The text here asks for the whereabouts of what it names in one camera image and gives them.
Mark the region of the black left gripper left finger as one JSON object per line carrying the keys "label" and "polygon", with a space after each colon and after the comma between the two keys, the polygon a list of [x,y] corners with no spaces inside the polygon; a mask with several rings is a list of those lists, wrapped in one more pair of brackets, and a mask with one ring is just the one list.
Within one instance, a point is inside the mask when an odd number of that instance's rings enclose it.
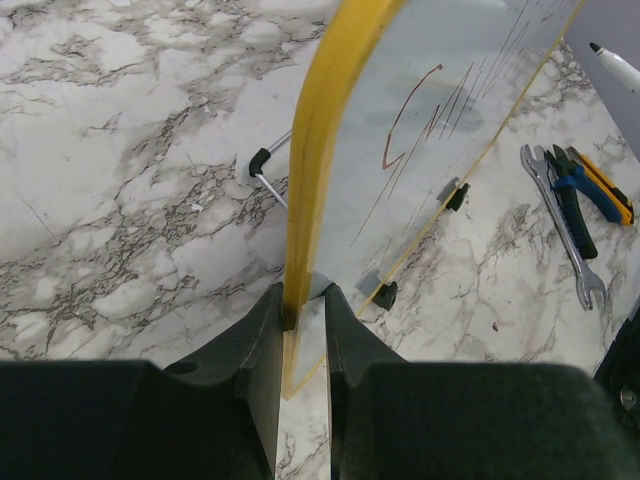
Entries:
{"label": "black left gripper left finger", "polygon": [[280,412],[281,284],[217,337],[146,360],[5,361],[5,479],[271,479]]}

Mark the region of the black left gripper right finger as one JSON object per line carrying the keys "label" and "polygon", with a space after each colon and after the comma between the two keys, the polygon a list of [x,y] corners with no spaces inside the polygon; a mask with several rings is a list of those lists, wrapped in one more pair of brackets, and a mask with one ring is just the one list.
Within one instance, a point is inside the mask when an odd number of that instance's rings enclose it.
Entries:
{"label": "black left gripper right finger", "polygon": [[410,362],[324,294],[335,479],[635,479],[601,388],[545,363]]}

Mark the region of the yellow framed whiteboard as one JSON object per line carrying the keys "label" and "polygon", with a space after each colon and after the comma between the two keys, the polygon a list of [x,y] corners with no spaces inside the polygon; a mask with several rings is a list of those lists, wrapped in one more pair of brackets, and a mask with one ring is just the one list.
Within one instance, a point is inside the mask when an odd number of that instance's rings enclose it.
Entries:
{"label": "yellow framed whiteboard", "polygon": [[321,296],[364,310],[491,149],[578,1],[343,1],[293,119],[282,393],[324,357]]}

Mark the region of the black whiteboard foot middle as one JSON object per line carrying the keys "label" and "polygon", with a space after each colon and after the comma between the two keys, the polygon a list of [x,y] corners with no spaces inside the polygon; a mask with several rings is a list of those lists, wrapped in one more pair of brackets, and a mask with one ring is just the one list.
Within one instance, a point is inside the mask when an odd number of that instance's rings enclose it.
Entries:
{"label": "black whiteboard foot middle", "polygon": [[395,305],[397,295],[398,284],[395,281],[381,284],[380,288],[372,298],[372,302],[385,311],[390,311]]}

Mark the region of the black whiteboard foot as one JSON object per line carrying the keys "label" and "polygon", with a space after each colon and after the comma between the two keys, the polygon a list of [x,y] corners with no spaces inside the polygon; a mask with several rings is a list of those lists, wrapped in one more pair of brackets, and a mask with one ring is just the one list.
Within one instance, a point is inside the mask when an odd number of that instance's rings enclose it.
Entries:
{"label": "black whiteboard foot", "polygon": [[395,281],[381,284],[380,288],[372,298],[372,302],[385,311],[390,311],[395,305],[397,295],[398,284]]}
{"label": "black whiteboard foot", "polygon": [[462,186],[458,187],[453,193],[451,199],[447,202],[446,208],[457,212],[464,203],[469,188],[470,185],[468,183],[464,183]]}

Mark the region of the black whiteboard foot right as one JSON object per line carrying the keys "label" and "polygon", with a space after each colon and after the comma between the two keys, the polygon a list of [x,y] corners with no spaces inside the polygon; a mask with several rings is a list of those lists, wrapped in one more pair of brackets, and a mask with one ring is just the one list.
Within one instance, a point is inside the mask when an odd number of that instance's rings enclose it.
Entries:
{"label": "black whiteboard foot right", "polygon": [[457,212],[464,203],[469,188],[470,185],[468,183],[464,183],[462,186],[458,187],[453,193],[451,199],[447,202],[446,208]]}

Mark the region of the metal whiteboard stand leg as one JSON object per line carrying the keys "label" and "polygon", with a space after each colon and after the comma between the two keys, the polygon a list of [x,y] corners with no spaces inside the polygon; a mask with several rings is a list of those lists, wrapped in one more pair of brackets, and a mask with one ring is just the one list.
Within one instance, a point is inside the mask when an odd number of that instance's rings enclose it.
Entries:
{"label": "metal whiteboard stand leg", "polygon": [[249,176],[259,182],[285,210],[288,209],[286,188],[282,188],[279,181],[286,175],[291,137],[292,130],[289,129],[270,145],[259,148],[248,164]]}

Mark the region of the silver open-end wrench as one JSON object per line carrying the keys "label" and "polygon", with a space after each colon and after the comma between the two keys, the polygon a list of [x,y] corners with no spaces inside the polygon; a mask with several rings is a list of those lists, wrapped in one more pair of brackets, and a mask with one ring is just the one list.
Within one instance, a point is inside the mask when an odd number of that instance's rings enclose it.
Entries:
{"label": "silver open-end wrench", "polygon": [[607,300],[606,286],[602,279],[590,269],[574,244],[548,177],[549,164],[545,159],[544,149],[541,146],[535,146],[534,150],[531,150],[530,146],[525,144],[520,148],[520,160],[523,168],[540,190],[573,265],[576,274],[576,291],[582,307],[585,310],[593,310],[594,304],[597,304],[600,309],[604,309]]}

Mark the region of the yellow utility knife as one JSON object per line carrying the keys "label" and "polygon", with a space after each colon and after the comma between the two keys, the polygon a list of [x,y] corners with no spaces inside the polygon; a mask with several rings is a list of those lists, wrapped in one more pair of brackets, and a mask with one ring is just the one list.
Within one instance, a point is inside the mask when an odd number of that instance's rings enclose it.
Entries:
{"label": "yellow utility knife", "polygon": [[635,214],[631,200],[575,147],[568,147],[566,153],[574,162],[572,176],[578,190],[598,207],[607,221],[622,226],[632,226],[635,222]]}

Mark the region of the blue handled tool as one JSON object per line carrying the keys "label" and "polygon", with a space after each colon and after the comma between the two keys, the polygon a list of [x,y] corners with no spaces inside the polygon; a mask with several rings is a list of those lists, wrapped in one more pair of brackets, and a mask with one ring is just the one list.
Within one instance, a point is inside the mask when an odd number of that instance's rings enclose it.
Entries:
{"label": "blue handled tool", "polygon": [[553,150],[547,150],[545,155],[556,173],[553,190],[565,223],[581,258],[584,260],[595,259],[598,256],[598,250],[586,226],[576,193],[578,182],[574,173],[577,165],[569,159],[565,150],[559,145],[553,144],[552,148]]}

